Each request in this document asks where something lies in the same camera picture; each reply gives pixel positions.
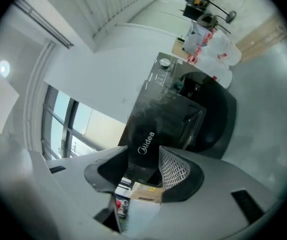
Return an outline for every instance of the ceiling light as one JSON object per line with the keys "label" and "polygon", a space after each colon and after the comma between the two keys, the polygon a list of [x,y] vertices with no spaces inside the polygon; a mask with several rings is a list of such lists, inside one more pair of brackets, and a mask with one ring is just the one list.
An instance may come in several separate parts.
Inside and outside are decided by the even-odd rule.
{"label": "ceiling light", "polygon": [[10,64],[6,60],[0,61],[0,74],[6,78],[10,73]]}

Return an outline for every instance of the cardboard box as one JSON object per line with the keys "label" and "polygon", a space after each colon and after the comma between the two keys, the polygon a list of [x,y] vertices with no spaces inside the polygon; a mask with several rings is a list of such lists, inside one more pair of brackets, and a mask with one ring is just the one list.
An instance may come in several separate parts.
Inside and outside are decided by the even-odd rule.
{"label": "cardboard box", "polygon": [[162,201],[163,188],[151,187],[141,183],[137,183],[133,186],[134,190],[130,196],[131,199],[140,200],[149,203],[158,203]]}
{"label": "cardboard box", "polygon": [[185,61],[187,61],[189,53],[187,53],[183,50],[183,45],[184,45],[184,42],[178,40],[178,38],[177,38],[173,44],[172,53],[174,55],[177,55],[177,56],[183,58]]}

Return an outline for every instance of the window frame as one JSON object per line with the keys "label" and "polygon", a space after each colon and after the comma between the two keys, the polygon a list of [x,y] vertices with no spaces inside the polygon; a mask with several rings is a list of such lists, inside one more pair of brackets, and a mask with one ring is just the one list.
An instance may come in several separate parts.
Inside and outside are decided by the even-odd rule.
{"label": "window frame", "polygon": [[[52,160],[53,156],[55,159],[75,157],[76,155],[71,152],[72,149],[72,139],[73,136],[79,141],[83,142],[85,145],[89,146],[96,152],[104,150],[103,147],[92,142],[80,132],[73,129],[76,113],[78,110],[79,102],[69,97],[69,103],[66,110],[65,118],[62,120],[55,112],[54,107],[57,100],[59,91],[52,86],[48,86],[45,100],[43,103],[42,111],[42,122],[41,122],[41,146],[42,146],[42,155],[46,160]],[[46,113],[52,116],[53,120],[57,120],[62,126],[62,138],[61,138],[61,158],[51,149],[51,140],[47,139],[46,136],[51,136],[52,126],[51,124],[45,124],[46,122]]]}

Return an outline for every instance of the microwave knob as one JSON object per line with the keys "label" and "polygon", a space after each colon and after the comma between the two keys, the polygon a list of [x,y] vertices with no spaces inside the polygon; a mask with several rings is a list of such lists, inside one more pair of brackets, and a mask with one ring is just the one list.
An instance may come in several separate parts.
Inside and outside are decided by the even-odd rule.
{"label": "microwave knob", "polygon": [[170,66],[170,60],[167,58],[162,58],[159,60],[160,67],[164,70],[168,69]]}

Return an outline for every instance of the kitchen appliance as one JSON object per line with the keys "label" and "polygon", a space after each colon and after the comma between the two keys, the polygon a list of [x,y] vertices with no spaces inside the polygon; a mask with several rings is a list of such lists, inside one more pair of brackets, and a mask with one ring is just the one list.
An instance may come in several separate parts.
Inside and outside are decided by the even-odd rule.
{"label": "kitchen appliance", "polygon": [[159,186],[159,146],[221,159],[236,118],[236,99],[214,79],[160,52],[119,146],[128,146],[126,178]]}

